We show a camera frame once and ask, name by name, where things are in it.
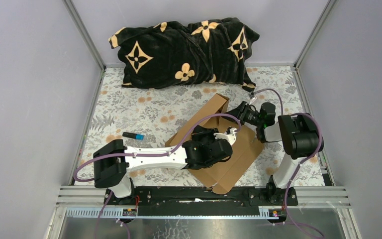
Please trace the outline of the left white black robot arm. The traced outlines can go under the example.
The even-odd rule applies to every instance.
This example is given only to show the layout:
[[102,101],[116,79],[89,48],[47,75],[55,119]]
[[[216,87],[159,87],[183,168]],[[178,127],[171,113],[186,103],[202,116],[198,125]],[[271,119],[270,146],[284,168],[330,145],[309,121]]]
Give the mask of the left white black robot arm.
[[111,190],[124,205],[134,200],[130,172],[154,168],[200,170],[232,156],[237,129],[229,127],[220,133],[217,128],[197,126],[191,139],[181,145],[162,148],[124,146],[122,140],[110,143],[94,154],[94,187]]

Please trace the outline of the brown cardboard box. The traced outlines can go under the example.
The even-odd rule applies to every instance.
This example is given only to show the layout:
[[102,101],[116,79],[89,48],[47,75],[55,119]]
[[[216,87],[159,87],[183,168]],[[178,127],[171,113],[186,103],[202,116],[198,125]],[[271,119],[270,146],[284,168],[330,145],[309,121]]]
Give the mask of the brown cardboard box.
[[[227,112],[228,104],[229,98],[215,94],[191,119],[187,120],[176,134],[166,141],[165,146],[178,144],[186,132],[204,117]],[[218,162],[207,169],[188,171],[205,187],[212,187],[216,194],[228,193],[264,148],[263,144],[257,140],[256,133],[247,126],[243,125],[236,137],[237,140],[232,145],[232,156],[227,162]]]

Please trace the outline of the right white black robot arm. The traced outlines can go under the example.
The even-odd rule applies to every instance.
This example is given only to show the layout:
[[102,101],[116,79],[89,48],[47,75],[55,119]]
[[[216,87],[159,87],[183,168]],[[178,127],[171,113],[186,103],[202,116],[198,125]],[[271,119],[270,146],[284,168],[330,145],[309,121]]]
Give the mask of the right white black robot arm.
[[259,110],[242,102],[228,113],[241,124],[255,126],[256,137],[261,143],[282,142],[285,155],[278,170],[270,177],[265,192],[267,202],[278,205],[285,199],[285,190],[290,190],[301,164],[323,149],[323,137],[317,123],[309,114],[276,116],[276,106],[268,102]]

